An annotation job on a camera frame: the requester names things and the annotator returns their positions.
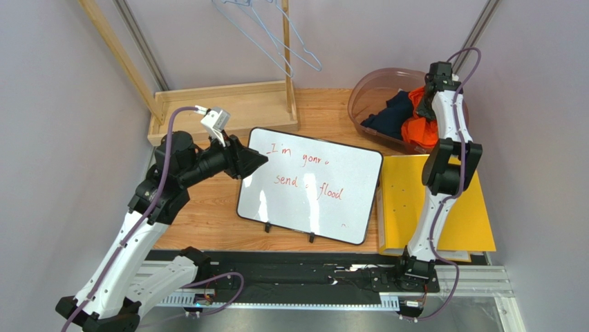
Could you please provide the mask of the orange t shirt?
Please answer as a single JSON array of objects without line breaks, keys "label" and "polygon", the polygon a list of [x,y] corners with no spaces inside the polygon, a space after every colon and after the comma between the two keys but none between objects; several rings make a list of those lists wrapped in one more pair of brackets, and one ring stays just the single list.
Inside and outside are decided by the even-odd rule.
[{"label": "orange t shirt", "polygon": [[401,127],[402,139],[405,143],[433,149],[438,141],[438,124],[435,120],[428,121],[417,113],[417,107],[424,97],[424,87],[410,91],[408,97],[413,112]]}]

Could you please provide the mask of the navy blue t shirt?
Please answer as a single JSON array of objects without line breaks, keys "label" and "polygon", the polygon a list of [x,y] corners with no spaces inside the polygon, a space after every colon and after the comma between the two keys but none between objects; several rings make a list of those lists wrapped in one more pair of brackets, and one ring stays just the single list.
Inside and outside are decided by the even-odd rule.
[{"label": "navy blue t shirt", "polygon": [[371,114],[360,124],[390,138],[403,140],[402,126],[413,116],[413,110],[414,105],[409,98],[409,92],[399,91],[386,101],[386,107],[383,110],[377,114]]}]

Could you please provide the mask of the light blue wire hanger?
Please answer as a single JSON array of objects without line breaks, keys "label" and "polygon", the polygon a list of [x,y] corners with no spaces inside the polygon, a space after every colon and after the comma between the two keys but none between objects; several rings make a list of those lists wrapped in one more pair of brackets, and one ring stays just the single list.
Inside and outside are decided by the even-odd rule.
[{"label": "light blue wire hanger", "polygon": [[282,36],[278,37],[270,28],[264,28],[264,31],[274,46],[277,53],[277,66],[285,73],[286,77],[293,78],[295,70],[292,67],[292,58],[295,58],[311,68],[316,72],[323,70],[323,64],[306,45],[303,37],[299,33],[299,29],[290,18],[289,1],[266,1],[271,7],[276,10],[286,23],[286,32],[282,32]]}]

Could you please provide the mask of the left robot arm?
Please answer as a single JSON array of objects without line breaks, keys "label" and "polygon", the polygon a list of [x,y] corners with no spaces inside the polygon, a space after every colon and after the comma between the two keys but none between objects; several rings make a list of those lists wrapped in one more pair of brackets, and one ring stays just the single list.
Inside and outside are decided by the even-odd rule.
[{"label": "left robot arm", "polygon": [[191,186],[222,172],[243,179],[267,161],[267,156],[225,133],[211,140],[207,149],[198,147],[187,132],[166,135],[106,257],[76,295],[58,301],[56,311],[83,331],[135,331],[141,319],[174,291],[212,283],[211,259],[192,247],[145,280],[134,279],[155,242],[189,202]]}]

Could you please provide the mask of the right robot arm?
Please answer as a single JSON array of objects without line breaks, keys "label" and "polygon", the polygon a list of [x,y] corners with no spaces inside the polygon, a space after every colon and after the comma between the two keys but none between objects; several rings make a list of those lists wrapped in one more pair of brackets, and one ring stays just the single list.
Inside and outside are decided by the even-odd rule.
[{"label": "right robot arm", "polygon": [[467,130],[464,83],[454,75],[451,63],[432,63],[424,81],[424,96],[417,111],[437,122],[438,141],[422,169],[424,205],[395,277],[404,291],[420,291],[433,281],[445,222],[458,197],[469,187],[483,154],[482,146]]}]

